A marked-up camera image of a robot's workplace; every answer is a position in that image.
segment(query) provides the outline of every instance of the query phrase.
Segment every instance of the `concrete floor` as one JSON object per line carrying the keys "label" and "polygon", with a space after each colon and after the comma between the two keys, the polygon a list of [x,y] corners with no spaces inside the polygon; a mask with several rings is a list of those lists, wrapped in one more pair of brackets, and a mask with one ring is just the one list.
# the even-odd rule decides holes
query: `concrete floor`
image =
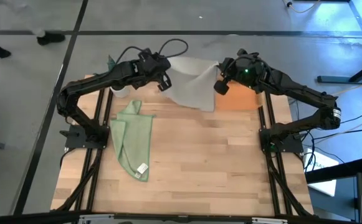
{"label": "concrete floor", "polygon": [[[356,5],[362,15],[362,5]],[[30,1],[46,29],[72,30],[81,0]],[[294,3],[304,9],[311,3]],[[0,28],[24,30],[26,26],[0,6]],[[282,0],[95,0],[89,1],[80,30],[282,30],[282,31],[359,31],[360,27],[347,3],[321,3],[305,14],[287,11]],[[319,91],[338,92],[351,85],[319,84],[318,75],[351,76],[362,69],[362,39],[346,37],[257,37],[182,35],[190,57],[222,60],[235,57],[239,48],[260,52],[267,63],[296,82]],[[170,35],[80,35],[75,43],[65,81],[85,74],[107,70],[107,55],[116,57],[129,45],[158,50]],[[0,45],[13,53],[0,60],[0,215],[12,212],[21,180],[37,132],[44,117],[57,74],[69,43],[37,45],[31,35],[0,35]],[[177,52],[182,45],[169,45],[165,54]],[[135,58],[128,52],[124,60]],[[343,119],[362,114],[362,88],[340,97]],[[297,108],[291,106],[293,118]],[[299,103],[300,118],[314,108]],[[346,130],[361,120],[344,124]],[[37,173],[24,212],[49,210],[67,129],[64,119],[54,114],[42,151]],[[315,137],[335,131],[312,131]],[[362,133],[339,136],[318,147],[337,154],[345,162],[362,158]]]}

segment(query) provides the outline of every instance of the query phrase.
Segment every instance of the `black cable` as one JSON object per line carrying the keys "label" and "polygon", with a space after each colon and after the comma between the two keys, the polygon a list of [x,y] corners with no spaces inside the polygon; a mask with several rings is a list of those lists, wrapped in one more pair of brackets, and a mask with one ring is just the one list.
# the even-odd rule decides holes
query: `black cable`
{"label": "black cable", "polygon": [[[170,43],[171,41],[175,41],[175,40],[184,43],[184,44],[186,45],[185,50],[182,51],[182,52],[180,52],[180,53],[178,53],[178,54],[174,54],[174,55],[170,55],[170,56],[165,56],[165,58],[170,58],[170,57],[179,56],[179,55],[185,53],[186,51],[188,51],[189,45],[188,45],[188,43],[186,43],[185,40],[181,40],[181,39],[170,39],[170,40],[167,40],[167,41],[161,46],[160,51],[159,51],[159,54],[161,53],[162,49],[164,48],[164,46],[165,46],[166,44]],[[130,50],[130,49],[139,50],[140,52],[144,51],[143,49],[140,49],[139,47],[135,47],[135,46],[129,46],[129,47],[127,47],[126,49],[123,50],[123,52],[122,52],[122,53],[120,54],[120,56],[117,58],[117,60],[116,60],[116,62],[115,62],[115,66],[118,65],[118,63],[120,62],[121,58],[122,58],[122,57],[124,56],[124,54],[125,54],[128,50]],[[110,69],[109,71],[103,72],[103,73],[97,74],[97,75],[100,75],[100,76],[104,77],[104,76],[108,75],[108,74],[115,68],[115,66],[113,66],[113,68]]]}
{"label": "black cable", "polygon": [[300,119],[300,108],[298,108],[298,100],[295,101],[295,105],[297,106],[297,120]]}
{"label": "black cable", "polygon": [[301,156],[300,156],[297,152],[294,152],[294,154],[295,154],[295,156],[297,156],[298,159],[301,160],[301,162],[302,162],[302,164],[303,164],[303,166],[304,166],[304,161],[303,161],[303,159],[301,158]]}
{"label": "black cable", "polygon": [[73,150],[74,150],[74,149],[69,149],[69,150],[67,150],[67,152],[65,152],[65,153],[62,155],[62,157],[60,158],[60,166],[59,166],[59,168],[62,168],[62,163],[63,163],[64,157],[65,157],[68,153],[72,152]]}
{"label": "black cable", "polygon": [[[346,133],[355,133],[355,132],[360,132],[360,131],[362,131],[362,129],[360,129],[360,130],[354,130],[354,131],[347,131],[347,132],[345,132],[345,133],[343,133],[343,134],[346,134]],[[332,137],[332,136],[335,136],[336,134],[341,134],[341,133],[329,134],[329,135],[327,135],[327,136],[323,136],[323,137],[319,137],[319,138],[313,138],[313,140],[318,140],[318,139],[324,139],[324,138],[327,138],[327,137]]]}
{"label": "black cable", "polygon": [[[311,158],[313,159],[313,165],[312,165],[312,170],[313,170],[314,167],[315,167],[315,164],[317,163],[317,156],[313,153],[313,151],[312,151],[312,152],[305,153],[304,156],[306,156],[306,155],[308,155],[308,154],[311,154],[310,159],[311,159]],[[312,159],[311,159],[311,160],[308,160],[307,165],[304,167],[304,172],[307,171],[307,168],[308,168],[308,166],[311,164]]]}
{"label": "black cable", "polygon": [[359,116],[359,117],[357,117],[357,118],[354,118],[354,119],[349,119],[348,121],[343,121],[343,122],[341,122],[340,124],[347,123],[347,122],[350,122],[350,121],[354,121],[354,120],[356,120],[356,119],[358,119],[358,118],[362,118],[362,115]]}
{"label": "black cable", "polygon": [[342,159],[340,159],[340,157],[338,157],[337,155],[332,154],[332,153],[330,153],[330,152],[326,152],[325,150],[319,148],[318,146],[316,146],[315,148],[316,148],[316,149],[319,149],[320,151],[322,151],[322,152],[324,152],[324,153],[326,153],[326,154],[328,154],[328,155],[331,155],[331,156],[336,157],[340,162],[342,162],[342,163],[345,164],[345,162],[344,162]]}
{"label": "black cable", "polygon": [[[310,131],[311,131],[311,130],[307,131],[307,134],[305,135],[305,137],[308,136],[308,135],[310,135],[311,138],[313,139],[313,136],[312,136],[312,134],[311,134]],[[312,154],[311,154],[310,158],[308,159],[308,163],[307,163],[307,164],[311,164],[312,159],[314,159],[314,157],[315,157],[314,162],[317,161],[317,158],[316,158],[314,152],[315,152],[315,143],[313,142],[313,143],[312,143]]]}
{"label": "black cable", "polygon": [[301,139],[301,142],[304,141],[304,139],[310,134],[311,130],[308,130],[307,133],[304,135],[303,139]]}
{"label": "black cable", "polygon": [[185,52],[188,51],[188,49],[189,49],[188,43],[186,43],[185,40],[175,38],[175,39],[167,40],[167,41],[161,46],[160,50],[158,51],[158,54],[161,54],[161,51],[163,50],[163,48],[164,48],[168,43],[170,43],[170,42],[172,42],[172,41],[180,41],[180,42],[182,42],[182,43],[185,44],[186,48],[185,48],[185,50],[183,50],[183,51],[180,52],[180,53],[173,54],[173,55],[170,55],[170,56],[165,56],[165,58],[180,56],[180,55],[182,55],[182,54],[184,54]]}
{"label": "black cable", "polygon": [[297,100],[293,100],[292,102],[289,102],[289,105],[292,105],[293,103],[295,103]]}
{"label": "black cable", "polygon": [[64,120],[66,121],[66,123],[67,124],[69,124],[69,125],[72,125],[72,123],[70,123],[69,121],[67,121],[67,118],[69,118],[69,117],[66,117]]}

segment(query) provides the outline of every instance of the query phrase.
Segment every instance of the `gray cloth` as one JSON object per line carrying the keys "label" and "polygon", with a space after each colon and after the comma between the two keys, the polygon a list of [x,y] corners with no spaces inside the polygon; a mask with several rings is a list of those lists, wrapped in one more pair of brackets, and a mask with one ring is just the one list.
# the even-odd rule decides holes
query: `gray cloth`
{"label": "gray cloth", "polygon": [[171,68],[167,74],[173,86],[163,92],[164,96],[182,106],[213,112],[218,62],[189,57],[168,60]]}

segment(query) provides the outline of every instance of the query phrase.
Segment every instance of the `green microfiber cloth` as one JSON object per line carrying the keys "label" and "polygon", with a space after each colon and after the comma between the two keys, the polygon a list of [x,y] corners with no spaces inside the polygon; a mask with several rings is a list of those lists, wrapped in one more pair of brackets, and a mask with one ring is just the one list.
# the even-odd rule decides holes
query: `green microfiber cloth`
{"label": "green microfiber cloth", "polygon": [[138,114],[141,106],[141,101],[131,101],[110,121],[110,128],[118,162],[131,176],[146,182],[154,115]]}

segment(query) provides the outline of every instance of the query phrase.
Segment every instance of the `orange cloth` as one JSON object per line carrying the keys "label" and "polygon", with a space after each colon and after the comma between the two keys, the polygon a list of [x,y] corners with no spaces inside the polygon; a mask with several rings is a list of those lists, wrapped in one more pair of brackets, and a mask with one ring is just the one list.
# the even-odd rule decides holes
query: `orange cloth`
{"label": "orange cloth", "polygon": [[226,95],[216,93],[216,110],[256,110],[262,105],[260,95],[236,82],[228,83]]}

